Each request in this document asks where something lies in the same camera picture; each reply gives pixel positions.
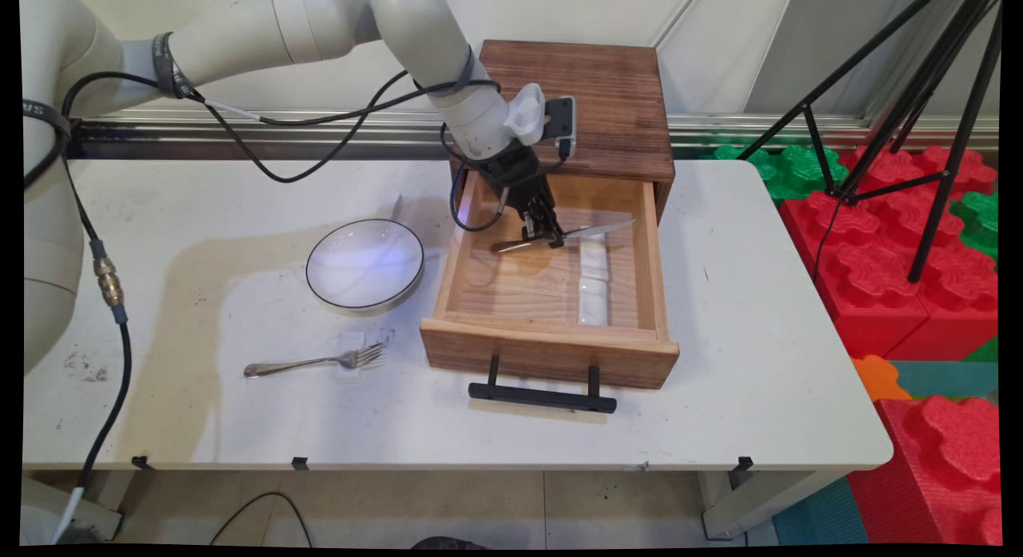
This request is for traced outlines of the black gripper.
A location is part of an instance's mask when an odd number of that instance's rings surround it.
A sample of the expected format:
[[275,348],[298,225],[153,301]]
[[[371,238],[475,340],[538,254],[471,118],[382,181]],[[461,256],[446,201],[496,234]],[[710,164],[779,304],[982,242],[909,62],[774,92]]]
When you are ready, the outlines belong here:
[[498,211],[508,208],[523,214],[523,239],[547,240],[549,248],[563,247],[565,234],[558,222],[547,171],[535,149],[508,145],[480,160],[480,175],[498,197]]

